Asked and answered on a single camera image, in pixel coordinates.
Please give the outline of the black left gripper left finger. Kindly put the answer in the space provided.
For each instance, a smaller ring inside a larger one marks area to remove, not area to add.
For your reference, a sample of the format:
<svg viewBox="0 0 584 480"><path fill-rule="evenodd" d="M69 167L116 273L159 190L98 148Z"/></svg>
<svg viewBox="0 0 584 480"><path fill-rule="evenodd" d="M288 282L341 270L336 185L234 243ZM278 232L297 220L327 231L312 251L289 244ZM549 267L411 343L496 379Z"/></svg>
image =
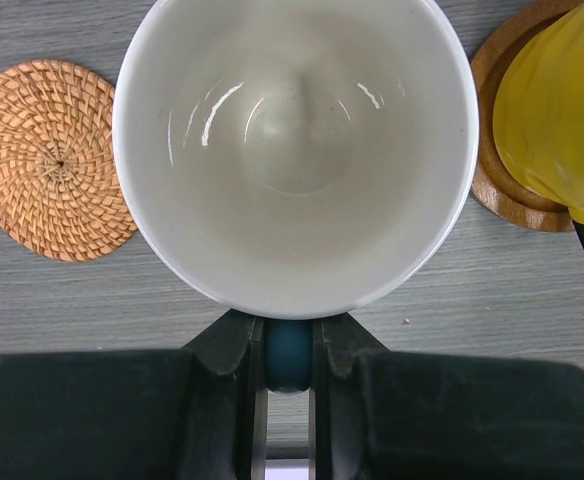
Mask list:
<svg viewBox="0 0 584 480"><path fill-rule="evenodd" d="M0 479L261 479L263 319L178 349L0 354Z"/></svg>

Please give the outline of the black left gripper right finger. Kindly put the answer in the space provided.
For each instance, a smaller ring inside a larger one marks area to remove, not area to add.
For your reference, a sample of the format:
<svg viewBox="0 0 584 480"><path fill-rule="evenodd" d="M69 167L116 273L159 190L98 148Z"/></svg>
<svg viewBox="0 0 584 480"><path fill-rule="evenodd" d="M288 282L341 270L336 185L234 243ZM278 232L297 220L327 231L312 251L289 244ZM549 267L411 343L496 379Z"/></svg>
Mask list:
<svg viewBox="0 0 584 480"><path fill-rule="evenodd" d="M584 370L398 352L312 325L315 479L584 479Z"/></svg>

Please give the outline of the white and blue mug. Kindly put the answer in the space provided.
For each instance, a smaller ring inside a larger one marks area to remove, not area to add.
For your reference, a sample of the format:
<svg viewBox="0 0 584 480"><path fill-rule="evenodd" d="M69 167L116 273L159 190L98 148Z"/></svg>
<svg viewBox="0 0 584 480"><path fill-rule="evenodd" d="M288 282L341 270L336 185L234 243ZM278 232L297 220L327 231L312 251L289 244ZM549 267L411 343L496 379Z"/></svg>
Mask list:
<svg viewBox="0 0 584 480"><path fill-rule="evenodd" d="M434 1L159 1L126 51L113 150L180 279L289 328L270 389L309 384L300 331L412 277L466 202L479 114Z"/></svg>

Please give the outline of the woven rattan coaster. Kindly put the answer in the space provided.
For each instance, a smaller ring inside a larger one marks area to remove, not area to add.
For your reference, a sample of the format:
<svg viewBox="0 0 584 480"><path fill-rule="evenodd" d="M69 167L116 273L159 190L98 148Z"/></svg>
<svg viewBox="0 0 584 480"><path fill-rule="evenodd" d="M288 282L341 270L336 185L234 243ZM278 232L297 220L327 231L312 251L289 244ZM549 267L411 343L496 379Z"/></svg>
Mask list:
<svg viewBox="0 0 584 480"><path fill-rule="evenodd" d="M136 233L113 157L114 93L66 61L0 73L0 228L18 244L84 262Z"/></svg>

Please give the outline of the yellow mug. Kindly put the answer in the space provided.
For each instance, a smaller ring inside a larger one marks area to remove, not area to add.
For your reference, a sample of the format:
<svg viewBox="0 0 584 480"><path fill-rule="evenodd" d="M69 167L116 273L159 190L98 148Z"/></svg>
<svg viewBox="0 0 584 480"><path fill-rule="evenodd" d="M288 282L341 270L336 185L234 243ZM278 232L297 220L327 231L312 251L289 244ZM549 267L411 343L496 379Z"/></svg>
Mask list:
<svg viewBox="0 0 584 480"><path fill-rule="evenodd" d="M517 54L499 85L492 128L510 175L567 208L584 250L584 3Z"/></svg>

